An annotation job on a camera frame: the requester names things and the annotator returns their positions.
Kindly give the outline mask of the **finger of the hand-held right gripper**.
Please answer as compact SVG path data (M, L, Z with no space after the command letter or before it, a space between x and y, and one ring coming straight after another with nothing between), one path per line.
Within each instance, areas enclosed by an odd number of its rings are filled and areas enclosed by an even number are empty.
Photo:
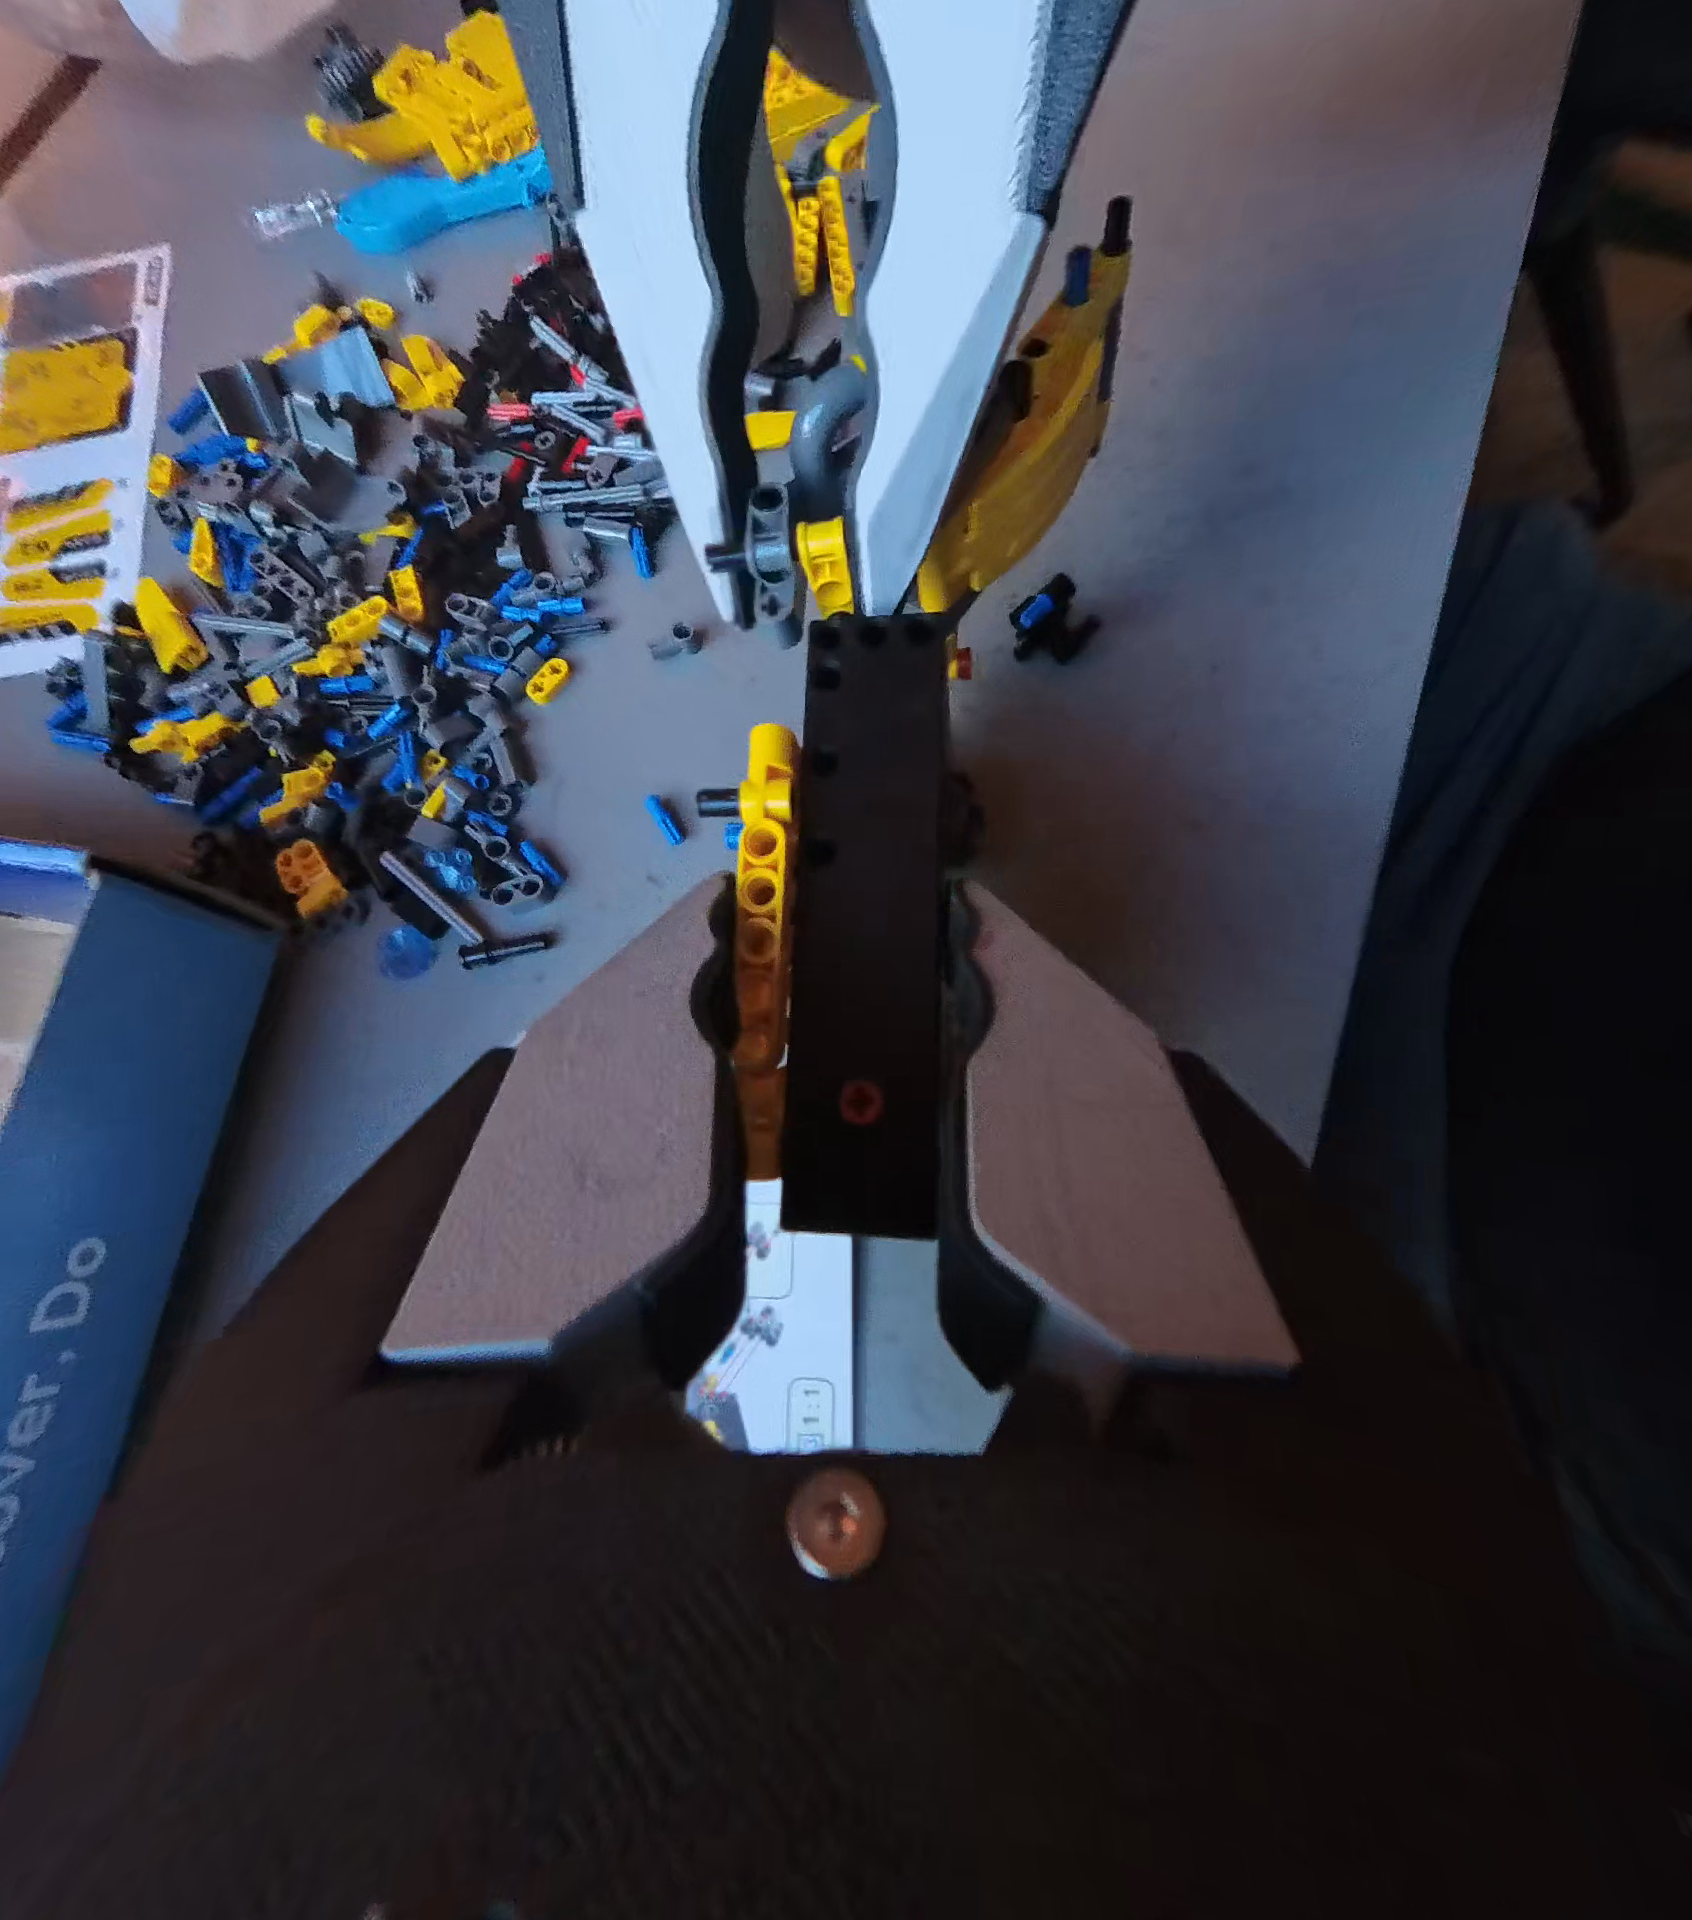
M1045 247L1029 203L1052 6L856 6L884 84L895 176L863 298L874 422L854 492L859 588L897 611L968 456Z
M680 531L740 627L756 617L742 388L761 323L749 180L770 22L770 3L564 3L578 238Z

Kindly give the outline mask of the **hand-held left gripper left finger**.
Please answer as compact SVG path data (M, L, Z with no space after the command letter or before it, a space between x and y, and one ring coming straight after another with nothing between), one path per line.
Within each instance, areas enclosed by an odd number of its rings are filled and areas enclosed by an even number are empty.
M739 1316L736 884L702 879L522 1035L381 1356L684 1388Z

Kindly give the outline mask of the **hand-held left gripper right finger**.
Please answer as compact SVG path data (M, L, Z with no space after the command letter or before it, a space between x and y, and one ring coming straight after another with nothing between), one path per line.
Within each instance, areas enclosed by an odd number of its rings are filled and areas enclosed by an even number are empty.
M990 1390L1288 1380L1300 1348L1154 1030L948 886L939 1317Z

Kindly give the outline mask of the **yellow black toy vehicle model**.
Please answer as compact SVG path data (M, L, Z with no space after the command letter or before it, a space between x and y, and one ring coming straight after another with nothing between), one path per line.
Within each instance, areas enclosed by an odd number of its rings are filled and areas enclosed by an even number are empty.
M695 809L735 859L728 1074L744 1174L780 1182L791 1230L935 1241L955 1109L951 874L975 825L951 757L953 626L874 614L854 580L838 432L867 374L838 366L784 430L791 481L761 484L739 544L752 611L808 591L804 731L759 725L736 785Z

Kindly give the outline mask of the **grey desk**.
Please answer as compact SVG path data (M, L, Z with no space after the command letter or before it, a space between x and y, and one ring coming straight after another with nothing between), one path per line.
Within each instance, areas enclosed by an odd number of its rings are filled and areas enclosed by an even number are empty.
M1131 193L1132 282L1100 456L1050 537L965 626L955 700L985 805L980 879L1243 1093L1306 1162L1449 584L1572 3L1139 3L1066 180L1052 253ZM319 150L317 24L268 60L109 61L0 199L0 276L168 242L164 396L285 340L315 276L403 298L330 231L267 243L251 208L344 189ZM1105 626L1072 666L996 641L1069 572ZM271 1038L194 1288L202 1335L480 1056L705 878L647 793L739 780L798 721L804 652L708 626L691 552L604 593L616 627L533 724L530 800L569 874L493 971L381 978L374 929L315 940ZM142 867L188 819L50 742L0 681L0 837Z

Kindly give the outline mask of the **heap of yellow beams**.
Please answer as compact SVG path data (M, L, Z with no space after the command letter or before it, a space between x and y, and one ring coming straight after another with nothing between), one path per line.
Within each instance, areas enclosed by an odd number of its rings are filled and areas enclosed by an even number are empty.
M350 122L323 101L307 118L307 133L368 168L366 184L405 172L464 180L543 145L499 6L464 3L438 52L411 42L383 52L377 89L386 113ZM784 247L787 287L796 301L824 285L843 319L856 313L867 252L848 180L868 164L874 112L872 99L822 87L779 46L767 47L749 236L763 231L772 247ZM535 209L578 218L554 195Z

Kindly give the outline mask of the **light blue brick separator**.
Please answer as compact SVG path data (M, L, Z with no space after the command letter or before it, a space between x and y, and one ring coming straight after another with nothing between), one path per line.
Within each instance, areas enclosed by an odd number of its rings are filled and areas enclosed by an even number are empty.
M485 172L405 170L366 184L335 203L332 230L357 252L397 256L454 227L471 227L547 203L554 172L543 145Z

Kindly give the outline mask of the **black gear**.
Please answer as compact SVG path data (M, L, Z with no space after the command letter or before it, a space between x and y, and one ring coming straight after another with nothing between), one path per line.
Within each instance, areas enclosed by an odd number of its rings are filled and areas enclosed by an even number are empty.
M377 77L386 54L361 40L342 20L329 22L324 40L312 56L321 99L330 113L353 123L366 123L390 112L377 89Z

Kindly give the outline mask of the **instruction booklet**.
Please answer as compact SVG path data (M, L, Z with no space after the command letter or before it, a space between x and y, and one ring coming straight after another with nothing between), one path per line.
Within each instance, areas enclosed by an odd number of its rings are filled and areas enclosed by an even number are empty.
M829 1454L856 1439L854 1239L791 1230L784 1188L746 1184L744 1298L684 1388L684 1412L746 1454Z

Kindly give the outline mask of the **black blue connector piece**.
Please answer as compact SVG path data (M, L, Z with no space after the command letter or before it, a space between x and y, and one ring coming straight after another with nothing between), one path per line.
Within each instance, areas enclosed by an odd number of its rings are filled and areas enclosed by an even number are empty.
M1011 654L1016 661L1045 656L1056 664L1077 660L1096 637L1103 619L1077 614L1077 584L1066 572L1055 572L1008 611Z

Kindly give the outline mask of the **pile of small building pieces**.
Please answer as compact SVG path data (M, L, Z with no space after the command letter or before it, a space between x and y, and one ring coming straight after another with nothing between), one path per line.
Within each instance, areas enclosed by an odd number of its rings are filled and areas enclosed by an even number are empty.
M291 915L378 900L459 948L558 897L528 831L528 721L610 629L610 557L657 574L673 488L566 221L466 352L354 299L315 345L365 350L394 462L312 436L194 436L153 465L185 590L142 580L46 672L46 735L187 815L188 876ZM426 849L475 852L454 894Z

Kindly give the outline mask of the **person's dark clothed legs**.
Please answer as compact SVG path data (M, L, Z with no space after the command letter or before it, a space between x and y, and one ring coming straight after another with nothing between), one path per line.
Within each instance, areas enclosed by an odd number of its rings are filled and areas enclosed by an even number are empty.
M1462 515L1312 1163L1692 1772L1692 605L1554 501Z

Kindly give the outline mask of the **blue cardboard box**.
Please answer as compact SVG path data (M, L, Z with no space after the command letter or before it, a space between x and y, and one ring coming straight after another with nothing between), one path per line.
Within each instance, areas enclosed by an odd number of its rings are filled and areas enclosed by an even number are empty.
M0 1777L115 1481L272 983L259 910L0 837Z

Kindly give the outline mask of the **yellow sticker sheet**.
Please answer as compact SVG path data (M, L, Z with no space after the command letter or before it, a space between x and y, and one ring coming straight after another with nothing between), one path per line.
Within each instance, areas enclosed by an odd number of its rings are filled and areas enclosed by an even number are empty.
M142 574L167 243L0 276L0 680L79 654Z

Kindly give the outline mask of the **black office chair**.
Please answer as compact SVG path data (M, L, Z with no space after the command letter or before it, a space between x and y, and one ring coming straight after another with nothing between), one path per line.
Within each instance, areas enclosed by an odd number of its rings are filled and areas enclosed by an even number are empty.
M1692 267L1692 203L1612 184L1612 157L1624 139L1623 131L1556 122L1523 256L1591 474L1581 508L1597 528L1626 515L1637 500L1603 246ZM1692 311L1687 333L1692 341Z

